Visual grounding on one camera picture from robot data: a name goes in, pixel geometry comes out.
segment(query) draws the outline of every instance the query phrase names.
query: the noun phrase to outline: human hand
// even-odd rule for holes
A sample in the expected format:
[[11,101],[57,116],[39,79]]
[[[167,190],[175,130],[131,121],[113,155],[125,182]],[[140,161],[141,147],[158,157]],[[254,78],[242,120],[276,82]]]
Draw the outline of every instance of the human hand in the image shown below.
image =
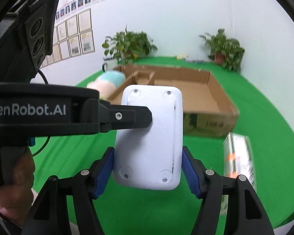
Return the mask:
[[13,168],[14,184],[0,187],[0,212],[6,218],[23,226],[34,199],[35,163],[29,147]]

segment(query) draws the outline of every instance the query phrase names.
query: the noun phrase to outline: green plant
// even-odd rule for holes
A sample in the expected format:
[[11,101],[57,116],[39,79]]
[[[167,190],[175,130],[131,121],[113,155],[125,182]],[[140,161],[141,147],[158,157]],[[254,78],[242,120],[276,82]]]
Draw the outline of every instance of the green plant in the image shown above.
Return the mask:
[[131,63],[138,57],[147,56],[152,50],[158,50],[156,45],[152,44],[144,32],[128,32],[127,26],[125,32],[116,33],[115,36],[106,36],[102,47],[105,49],[105,56],[116,58],[121,63]]
[[207,46],[210,47],[211,60],[215,60],[217,53],[221,53],[224,56],[224,62],[221,64],[222,68],[228,71],[240,71],[241,62],[245,52],[245,49],[240,47],[240,43],[237,39],[227,38],[224,34],[224,29],[219,29],[216,35],[210,35],[205,33],[199,35],[205,40]]

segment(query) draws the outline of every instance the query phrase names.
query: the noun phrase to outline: green tablecloth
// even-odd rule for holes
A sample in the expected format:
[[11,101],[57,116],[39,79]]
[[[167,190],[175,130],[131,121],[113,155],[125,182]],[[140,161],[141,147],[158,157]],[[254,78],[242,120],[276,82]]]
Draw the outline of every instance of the green tablecloth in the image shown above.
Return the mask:
[[[139,64],[170,64],[210,70],[240,111],[235,133],[248,135],[255,159],[257,193],[273,227],[294,212],[294,133],[275,107],[252,84],[236,73],[206,63],[188,64],[174,58],[148,58]],[[100,72],[78,86],[86,87]],[[39,191],[50,175],[75,175],[100,159],[114,146],[116,132],[88,136],[52,137],[35,157],[34,188]],[[45,138],[36,139],[34,152]],[[184,136],[193,156],[206,168],[223,173],[223,138]],[[94,205],[106,235],[188,235],[195,223],[201,201],[187,186],[184,175],[172,191],[149,191],[117,185],[110,178],[105,193]],[[70,219],[75,221],[73,200],[68,202]],[[225,217],[220,217],[218,234],[223,234]]]

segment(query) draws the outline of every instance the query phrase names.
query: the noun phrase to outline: white wall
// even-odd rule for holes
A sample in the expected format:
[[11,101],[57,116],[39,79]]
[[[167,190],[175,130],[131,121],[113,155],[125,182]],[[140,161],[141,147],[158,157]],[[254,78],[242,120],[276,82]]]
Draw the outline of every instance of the white wall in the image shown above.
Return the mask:
[[[43,68],[50,83],[76,85],[100,70],[105,36],[124,31],[126,24],[128,30],[145,31],[154,39],[157,56],[206,59],[198,34],[215,33],[221,27],[231,34],[230,0],[106,0],[91,9],[96,52]],[[33,82],[42,79],[37,75]]]
[[276,0],[233,0],[234,36],[246,52],[242,75],[294,131],[294,22]]

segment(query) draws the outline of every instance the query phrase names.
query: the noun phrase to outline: brown cardboard box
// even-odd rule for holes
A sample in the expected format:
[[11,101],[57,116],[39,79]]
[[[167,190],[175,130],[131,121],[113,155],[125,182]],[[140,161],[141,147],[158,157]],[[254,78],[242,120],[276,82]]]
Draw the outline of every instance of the brown cardboard box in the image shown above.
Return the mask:
[[[148,73],[154,71],[154,85],[177,87],[183,97],[184,134],[226,136],[237,123],[238,109],[209,71],[148,65],[118,66],[115,70],[130,78],[137,70],[140,73],[145,70]],[[114,104],[121,103],[122,93],[118,94],[120,96],[115,99]]]
[[126,81],[107,98],[107,101],[114,105],[120,105],[123,91],[129,85],[154,85],[154,71],[135,69],[129,76],[126,75]]

